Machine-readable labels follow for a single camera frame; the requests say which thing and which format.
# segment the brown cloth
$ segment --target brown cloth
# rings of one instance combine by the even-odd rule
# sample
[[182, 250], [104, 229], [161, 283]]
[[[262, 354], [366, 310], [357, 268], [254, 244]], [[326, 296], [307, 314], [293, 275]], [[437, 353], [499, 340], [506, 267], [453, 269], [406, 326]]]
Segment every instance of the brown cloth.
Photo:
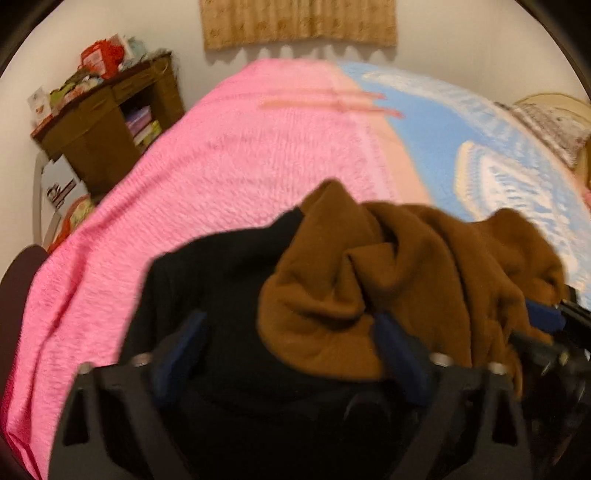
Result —
[[427, 206], [359, 205], [335, 180], [301, 210], [259, 297], [258, 332], [275, 356], [312, 375], [383, 378], [371, 327], [386, 311], [460, 366], [505, 364], [521, 392], [509, 334], [550, 341], [530, 326], [524, 297], [556, 304], [566, 288], [558, 256], [519, 213], [465, 223]]

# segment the black fabric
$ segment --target black fabric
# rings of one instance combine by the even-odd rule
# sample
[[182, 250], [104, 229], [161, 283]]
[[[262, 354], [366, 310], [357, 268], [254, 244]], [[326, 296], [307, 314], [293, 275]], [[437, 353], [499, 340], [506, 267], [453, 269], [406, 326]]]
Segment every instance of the black fabric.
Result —
[[394, 458], [405, 415], [395, 385], [302, 374], [256, 331], [260, 289], [301, 220], [296, 209], [267, 228], [195, 240], [147, 275], [119, 360], [152, 351], [196, 309], [207, 314], [204, 356], [163, 411], [203, 480], [380, 478]]
[[256, 331], [258, 294], [289, 246], [302, 214], [291, 210], [266, 228], [197, 239], [156, 259], [119, 356], [151, 352], [194, 310], [212, 334], [191, 387], [203, 395], [254, 395], [293, 401], [339, 388], [339, 381], [301, 374], [278, 361]]

